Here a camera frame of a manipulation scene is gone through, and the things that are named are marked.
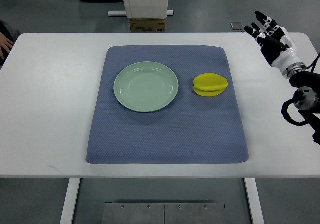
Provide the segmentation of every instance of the human hand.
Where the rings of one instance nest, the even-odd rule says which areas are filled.
[[[288,31],[265,14],[259,11],[255,14],[263,28],[252,23],[253,28],[246,26],[244,30],[255,38],[267,62],[278,68],[285,78],[290,78],[297,70],[305,70],[306,66],[297,56],[297,46]]]
[[[13,43],[10,39],[5,37],[3,33],[0,32],[0,58],[4,59],[4,53],[2,49],[4,49],[7,53],[10,53],[15,43]]]

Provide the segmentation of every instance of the blue mat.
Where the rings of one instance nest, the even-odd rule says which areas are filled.
[[[122,106],[116,76],[127,66],[155,61],[179,81],[172,103],[150,113]],[[216,97],[193,90],[193,79],[213,72],[229,86]],[[111,47],[105,59],[86,160],[89,163],[240,163],[249,158],[244,129],[225,51],[203,45]]]

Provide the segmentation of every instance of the metal base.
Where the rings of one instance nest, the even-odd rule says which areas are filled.
[[[105,203],[102,224],[227,224],[220,203]]]
[[[109,11],[108,15],[109,15],[109,17],[126,17],[127,16],[127,12],[125,10]],[[173,10],[168,10],[167,15],[168,16],[173,16],[174,15],[174,11]]]

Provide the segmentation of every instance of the light green plate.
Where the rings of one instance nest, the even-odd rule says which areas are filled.
[[[166,107],[177,95],[179,82],[167,66],[146,61],[122,70],[114,81],[114,93],[125,107],[153,112]]]

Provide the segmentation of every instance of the robotic hand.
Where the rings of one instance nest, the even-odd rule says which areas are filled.
[[[255,23],[252,23],[253,28],[246,26],[244,30],[256,39],[267,62],[288,79],[304,71],[306,66],[297,56],[296,44],[288,31],[263,13],[256,11],[255,14],[265,31]]]
[[[283,104],[283,117],[297,126],[309,123],[315,130],[314,141],[320,144],[320,119],[314,115],[320,113],[320,74],[314,73],[320,54],[309,67],[306,67],[297,56],[298,49],[287,30],[263,13],[256,11],[255,14],[263,29],[252,23],[252,27],[246,26],[244,30],[258,42],[267,62],[278,68],[282,75],[289,79],[290,84],[298,88],[293,98]],[[304,121],[297,122],[290,117],[290,104],[299,109],[299,113],[305,118]]]

